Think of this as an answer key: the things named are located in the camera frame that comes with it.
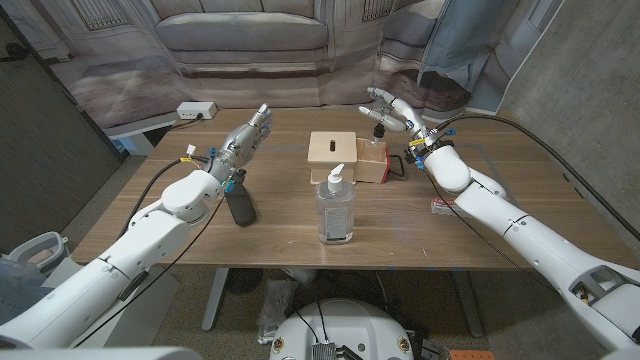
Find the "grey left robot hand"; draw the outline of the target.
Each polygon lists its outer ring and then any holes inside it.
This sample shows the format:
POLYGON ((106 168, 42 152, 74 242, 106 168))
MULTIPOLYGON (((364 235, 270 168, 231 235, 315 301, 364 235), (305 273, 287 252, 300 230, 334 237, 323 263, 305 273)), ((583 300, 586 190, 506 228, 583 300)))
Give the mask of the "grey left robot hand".
POLYGON ((271 133, 271 120, 271 109, 264 103, 247 123, 229 133, 211 158, 207 172, 223 183, 249 163, 261 142, 271 133))

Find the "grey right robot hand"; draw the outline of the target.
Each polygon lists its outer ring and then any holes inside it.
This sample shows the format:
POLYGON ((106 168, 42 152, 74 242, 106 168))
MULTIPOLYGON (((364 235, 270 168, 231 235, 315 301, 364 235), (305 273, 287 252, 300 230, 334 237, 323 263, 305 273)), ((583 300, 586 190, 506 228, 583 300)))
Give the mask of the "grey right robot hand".
POLYGON ((436 143, 437 131, 428 128, 424 119, 406 101, 381 88, 368 87, 366 91, 381 108, 360 106, 361 114, 375 120, 387 130, 408 132, 413 141, 421 140, 425 146, 436 143))

